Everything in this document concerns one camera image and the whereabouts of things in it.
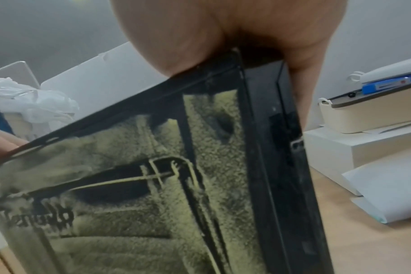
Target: wooden desk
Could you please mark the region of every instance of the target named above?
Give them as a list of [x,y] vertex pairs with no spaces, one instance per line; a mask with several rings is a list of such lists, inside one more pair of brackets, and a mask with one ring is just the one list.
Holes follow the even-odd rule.
[[411,219],[384,225],[350,192],[312,170],[336,274],[411,274]]

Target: beige storage bin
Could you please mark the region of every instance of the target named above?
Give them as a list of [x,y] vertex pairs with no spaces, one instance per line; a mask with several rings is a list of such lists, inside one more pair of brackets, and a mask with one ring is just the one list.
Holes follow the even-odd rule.
[[319,99],[325,125],[341,133],[355,133],[411,121],[411,88],[350,98],[344,94]]

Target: dust-covered surface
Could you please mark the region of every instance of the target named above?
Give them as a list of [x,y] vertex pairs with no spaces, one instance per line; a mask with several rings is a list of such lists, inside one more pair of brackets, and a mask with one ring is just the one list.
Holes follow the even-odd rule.
[[237,91],[183,99],[195,164],[177,120],[136,115],[0,166],[0,228],[15,252],[33,250],[18,256],[29,274],[38,258],[66,274],[267,272]]

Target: white paper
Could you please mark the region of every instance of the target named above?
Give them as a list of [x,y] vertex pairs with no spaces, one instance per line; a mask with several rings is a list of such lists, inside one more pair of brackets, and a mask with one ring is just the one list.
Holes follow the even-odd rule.
[[343,174],[363,197],[352,202],[381,223],[411,218],[411,149]]
[[388,126],[384,126],[384,127],[379,127],[377,129],[366,130],[366,131],[363,131],[363,132],[369,133],[369,134],[380,134],[380,133],[384,133],[384,132],[388,132],[388,131],[392,131],[392,130],[398,130],[400,128],[407,127],[407,126],[411,126],[411,121],[400,123],[400,124],[395,124],[395,125],[388,125]]

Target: beige basket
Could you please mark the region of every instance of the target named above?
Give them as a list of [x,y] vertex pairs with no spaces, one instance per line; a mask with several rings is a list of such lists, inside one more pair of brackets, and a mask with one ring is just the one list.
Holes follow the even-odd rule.
[[411,88],[384,96],[333,107],[333,101],[319,99],[325,125],[341,133],[355,133],[411,121]]

